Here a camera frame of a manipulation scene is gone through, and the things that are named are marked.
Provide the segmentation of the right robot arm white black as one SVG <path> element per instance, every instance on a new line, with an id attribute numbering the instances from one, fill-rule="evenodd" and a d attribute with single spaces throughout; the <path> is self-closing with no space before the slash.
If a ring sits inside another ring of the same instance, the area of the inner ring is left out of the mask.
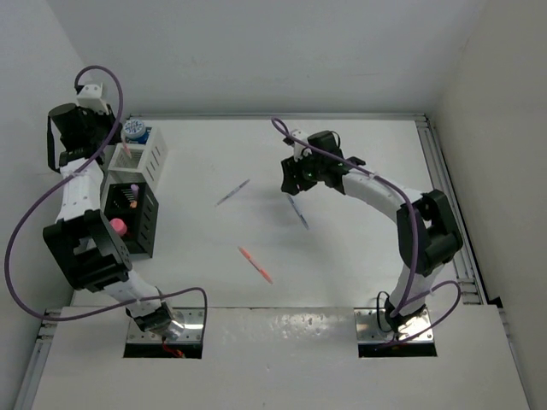
<path id="1" fill-rule="evenodd" d="M 360 158 L 345 157 L 336 132 L 282 134 L 293 149 L 281 162 L 284 193 L 295 196 L 322 183 L 366 203 L 396 225 L 403 268 L 385 300 L 385 322 L 397 331 L 421 314 L 436 277 L 462 248 L 462 234 L 448 197 L 437 189 L 406 188 L 366 169 Z"/>

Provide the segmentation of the pink cap glue bottle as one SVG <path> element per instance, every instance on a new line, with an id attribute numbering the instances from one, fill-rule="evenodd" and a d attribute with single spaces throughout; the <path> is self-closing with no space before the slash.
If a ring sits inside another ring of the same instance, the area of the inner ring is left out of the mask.
<path id="1" fill-rule="evenodd" d="M 122 219 L 113 218 L 109 223 L 119 237 L 124 237 L 128 233 L 127 224 Z"/>

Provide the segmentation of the orange clear pen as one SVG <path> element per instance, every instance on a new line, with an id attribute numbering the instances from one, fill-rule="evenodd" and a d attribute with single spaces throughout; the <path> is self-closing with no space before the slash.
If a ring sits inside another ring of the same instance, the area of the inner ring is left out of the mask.
<path id="1" fill-rule="evenodd" d="M 250 254 L 249 251 L 247 251 L 243 247 L 238 247 L 238 251 L 240 254 L 262 275 L 262 277 L 269 283 L 273 284 L 273 280 L 271 279 L 268 272 L 253 258 L 253 256 Z"/>

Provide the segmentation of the grey thin pen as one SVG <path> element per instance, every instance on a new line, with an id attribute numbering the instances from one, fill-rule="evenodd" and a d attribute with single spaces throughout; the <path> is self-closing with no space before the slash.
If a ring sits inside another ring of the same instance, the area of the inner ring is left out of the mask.
<path id="1" fill-rule="evenodd" d="M 240 192 L 249 182 L 250 182 L 250 179 L 246 179 L 244 182 L 242 182 L 237 187 L 233 188 L 230 192 L 225 194 L 219 201 L 217 201 L 217 203 L 215 204 L 215 208 L 219 207 L 223 202 L 227 201 L 229 198 L 231 198 L 232 196 Z"/>

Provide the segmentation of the purple highlighter marker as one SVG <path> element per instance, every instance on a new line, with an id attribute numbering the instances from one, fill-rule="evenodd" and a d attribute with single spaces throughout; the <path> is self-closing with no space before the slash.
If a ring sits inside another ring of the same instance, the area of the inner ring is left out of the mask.
<path id="1" fill-rule="evenodd" d="M 134 201 L 138 200 L 139 186 L 137 184 L 131 184 L 130 190 L 132 192 L 132 199 Z"/>

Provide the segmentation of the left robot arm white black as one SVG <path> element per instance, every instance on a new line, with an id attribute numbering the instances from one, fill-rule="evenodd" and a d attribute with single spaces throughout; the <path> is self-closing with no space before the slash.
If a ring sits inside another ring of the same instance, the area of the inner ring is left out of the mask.
<path id="1" fill-rule="evenodd" d="M 113 113 L 65 103 L 49 112 L 47 129 L 61 133 L 60 155 L 52 133 L 47 135 L 48 162 L 68 182 L 61 211 L 44 228 L 43 238 L 66 280 L 75 290 L 125 303 L 126 314 L 141 331 L 175 339 L 182 322 L 131 262 L 132 255 L 153 255 L 159 210 L 153 190 L 145 182 L 112 184 L 107 200 L 100 198 L 103 158 L 92 155 L 108 134 L 120 136 Z"/>

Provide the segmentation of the blue clear pen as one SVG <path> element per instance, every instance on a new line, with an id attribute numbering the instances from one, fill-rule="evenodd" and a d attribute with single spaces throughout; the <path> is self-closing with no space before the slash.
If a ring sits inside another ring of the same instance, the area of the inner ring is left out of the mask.
<path id="1" fill-rule="evenodd" d="M 290 195 L 290 194 L 285 194 L 286 197 L 287 197 L 287 200 L 288 202 L 291 204 L 293 210 L 295 211 L 297 217 L 299 218 L 299 220 L 301 221 L 301 223 L 303 224 L 304 228 L 309 231 L 309 224 L 307 222 L 307 220 L 305 219 L 302 211 L 300 210 L 300 208 L 298 207 L 298 205 L 296 204 L 295 200 L 293 199 L 293 197 Z"/>

